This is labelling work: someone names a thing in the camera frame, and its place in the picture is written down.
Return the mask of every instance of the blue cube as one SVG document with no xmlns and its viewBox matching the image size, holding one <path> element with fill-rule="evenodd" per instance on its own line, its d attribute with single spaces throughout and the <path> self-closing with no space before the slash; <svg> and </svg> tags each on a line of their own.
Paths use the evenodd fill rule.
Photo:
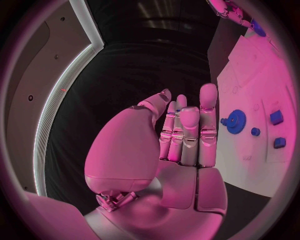
<svg viewBox="0 0 300 240">
<path fill-rule="evenodd" d="M 283 137 L 278 137 L 274 141 L 274 148 L 275 149 L 280 149 L 284 148 L 286 146 L 286 139 Z"/>
<path fill-rule="evenodd" d="M 284 121 L 284 116 L 280 110 L 270 114 L 270 120 L 273 125 L 280 124 Z"/>
</svg>

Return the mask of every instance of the blue gear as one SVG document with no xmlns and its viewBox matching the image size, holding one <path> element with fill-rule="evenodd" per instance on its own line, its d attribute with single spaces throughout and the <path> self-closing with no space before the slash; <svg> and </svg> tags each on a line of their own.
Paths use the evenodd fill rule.
<svg viewBox="0 0 300 240">
<path fill-rule="evenodd" d="M 243 131 L 246 125 L 246 115 L 243 111 L 236 109 L 232 113 L 230 113 L 226 123 L 227 123 L 227 130 L 231 134 L 239 134 Z"/>
</svg>

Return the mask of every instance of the led light strip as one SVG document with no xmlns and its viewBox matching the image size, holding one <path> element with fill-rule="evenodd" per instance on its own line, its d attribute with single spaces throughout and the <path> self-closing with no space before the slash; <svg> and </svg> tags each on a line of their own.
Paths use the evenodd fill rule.
<svg viewBox="0 0 300 240">
<path fill-rule="evenodd" d="M 86 47 L 65 69 L 56 84 L 41 112 L 34 139 L 33 173 L 35 190 L 39 196 L 47 196 L 45 181 L 45 156 L 48 137 L 56 113 L 74 81 L 85 66 L 96 56 L 92 44 Z"/>
</svg>

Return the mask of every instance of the blue object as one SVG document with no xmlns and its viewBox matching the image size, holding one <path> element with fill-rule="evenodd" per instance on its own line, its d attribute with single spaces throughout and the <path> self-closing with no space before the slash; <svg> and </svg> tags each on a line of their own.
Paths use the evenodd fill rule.
<svg viewBox="0 0 300 240">
<path fill-rule="evenodd" d="M 286 139 L 283 137 L 278 137 L 274 141 L 274 148 L 275 149 L 280 149 L 284 148 L 286 146 Z"/>
<path fill-rule="evenodd" d="M 251 129 L 251 134 L 253 136 L 259 136 L 261 134 L 261 130 L 259 128 L 254 127 Z"/>
<path fill-rule="evenodd" d="M 243 111 L 236 109 L 232 113 L 230 113 L 226 123 L 227 123 L 227 130 L 231 134 L 239 134 L 243 131 L 246 125 L 246 115 Z"/>
<path fill-rule="evenodd" d="M 227 118 L 222 118 L 220 122 L 223 126 L 227 126 Z"/>
<path fill-rule="evenodd" d="M 252 19 L 251 23 L 253 24 L 254 32 L 256 32 L 261 37 L 266 36 L 265 31 L 262 29 L 262 27 L 254 19 Z"/>
<path fill-rule="evenodd" d="M 284 121 L 284 116 L 280 110 L 270 114 L 270 120 L 273 125 L 280 124 Z"/>
</svg>

